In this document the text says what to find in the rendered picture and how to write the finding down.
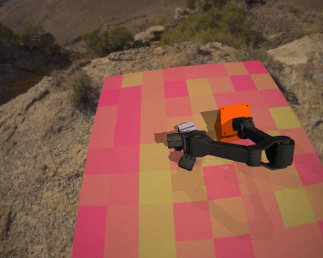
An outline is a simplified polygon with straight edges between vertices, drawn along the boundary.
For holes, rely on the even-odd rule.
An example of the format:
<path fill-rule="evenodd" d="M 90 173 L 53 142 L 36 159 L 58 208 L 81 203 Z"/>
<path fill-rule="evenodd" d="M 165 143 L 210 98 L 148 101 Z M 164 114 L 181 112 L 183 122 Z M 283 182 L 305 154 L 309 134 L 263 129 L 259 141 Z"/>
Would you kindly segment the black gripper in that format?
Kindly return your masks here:
<path fill-rule="evenodd" d="M 191 171 L 193 169 L 195 161 L 195 156 L 187 155 L 184 153 L 183 156 L 180 158 L 178 165 L 182 169 Z"/>

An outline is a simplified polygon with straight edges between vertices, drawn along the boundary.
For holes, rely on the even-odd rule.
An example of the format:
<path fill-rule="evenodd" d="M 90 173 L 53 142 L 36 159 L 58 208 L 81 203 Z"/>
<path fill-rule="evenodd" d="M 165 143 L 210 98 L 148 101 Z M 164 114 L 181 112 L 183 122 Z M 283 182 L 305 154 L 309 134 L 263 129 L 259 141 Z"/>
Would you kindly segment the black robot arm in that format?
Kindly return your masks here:
<path fill-rule="evenodd" d="M 287 168 L 293 161 L 295 141 L 288 136 L 272 137 L 260 131 L 252 122 L 252 117 L 233 118 L 233 131 L 237 131 L 240 139 L 250 139 L 256 145 L 237 145 L 212 140 L 206 131 L 167 134 L 168 149 L 183 149 L 187 155 L 204 157 L 217 156 L 227 160 L 246 163 L 250 167 L 262 167 L 270 170 Z M 261 162 L 262 151 L 265 150 L 269 163 Z"/>

